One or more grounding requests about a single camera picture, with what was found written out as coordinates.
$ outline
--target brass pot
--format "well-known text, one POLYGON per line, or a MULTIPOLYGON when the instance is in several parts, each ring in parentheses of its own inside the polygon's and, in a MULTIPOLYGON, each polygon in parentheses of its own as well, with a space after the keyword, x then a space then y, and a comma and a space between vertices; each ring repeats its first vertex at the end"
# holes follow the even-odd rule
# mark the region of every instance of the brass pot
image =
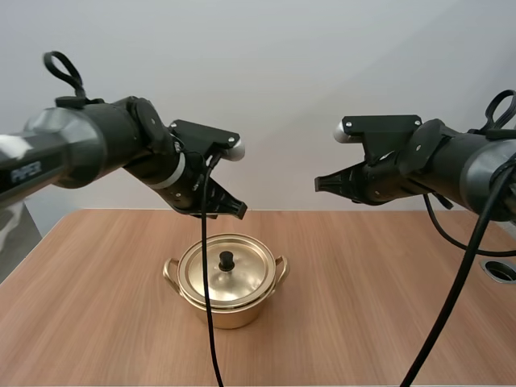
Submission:
MULTIPOLYGON (((259 240, 240 234, 219 234, 207 239, 208 283, 211 314, 216 328, 234 329, 249 324, 285 280, 290 271, 287 259, 274 259, 259 240), (277 266, 283 263, 277 276, 277 266)), ((182 258, 167 260, 163 277, 174 291, 195 307, 206 321, 202 284, 202 245, 196 243, 182 258), (170 265, 177 266, 176 279, 170 265)))

